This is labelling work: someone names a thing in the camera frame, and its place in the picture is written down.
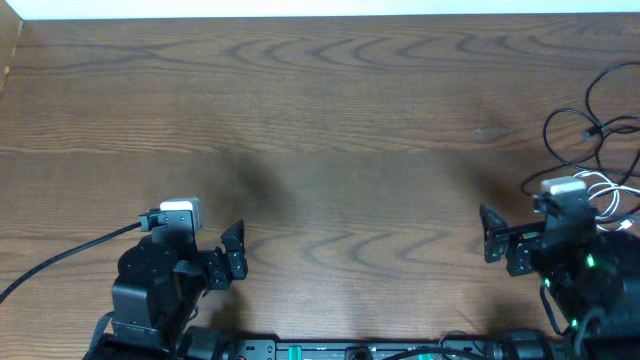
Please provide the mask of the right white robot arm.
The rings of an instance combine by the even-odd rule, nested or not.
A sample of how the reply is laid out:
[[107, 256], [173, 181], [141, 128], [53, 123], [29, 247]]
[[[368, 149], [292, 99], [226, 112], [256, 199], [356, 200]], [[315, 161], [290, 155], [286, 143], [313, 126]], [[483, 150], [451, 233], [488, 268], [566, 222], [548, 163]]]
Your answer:
[[568, 322], [560, 330], [567, 359], [639, 357], [639, 238], [598, 232], [589, 205], [545, 205], [545, 220], [509, 226], [491, 207], [479, 209], [485, 261], [507, 260], [510, 276], [537, 274]]

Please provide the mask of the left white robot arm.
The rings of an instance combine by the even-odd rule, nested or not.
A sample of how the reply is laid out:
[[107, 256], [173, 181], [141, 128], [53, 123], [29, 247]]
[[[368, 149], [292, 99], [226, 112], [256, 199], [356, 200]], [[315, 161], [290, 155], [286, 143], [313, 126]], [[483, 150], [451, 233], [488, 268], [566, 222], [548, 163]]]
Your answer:
[[199, 250], [187, 221], [163, 220], [118, 261], [113, 310], [96, 324], [86, 359], [234, 359], [224, 333], [191, 326], [201, 297], [244, 280], [244, 222], [221, 235], [223, 246]]

